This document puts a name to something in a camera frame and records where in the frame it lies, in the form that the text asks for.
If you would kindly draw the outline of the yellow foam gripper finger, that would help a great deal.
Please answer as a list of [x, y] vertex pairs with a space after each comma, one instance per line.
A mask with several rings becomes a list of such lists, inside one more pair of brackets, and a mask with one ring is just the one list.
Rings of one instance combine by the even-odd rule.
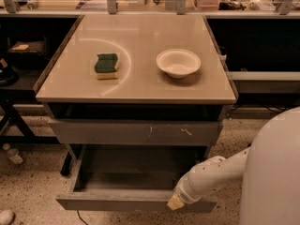
[[176, 193], [174, 193], [167, 202], [167, 206], [173, 211], [182, 208], [184, 205], [185, 204], [181, 201]]

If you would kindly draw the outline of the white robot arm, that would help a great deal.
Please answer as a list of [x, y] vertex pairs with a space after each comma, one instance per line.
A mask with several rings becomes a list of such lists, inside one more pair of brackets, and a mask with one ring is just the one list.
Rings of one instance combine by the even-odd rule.
[[269, 120], [249, 148], [193, 166], [178, 181], [167, 206], [180, 209], [238, 181], [239, 225], [300, 225], [299, 107]]

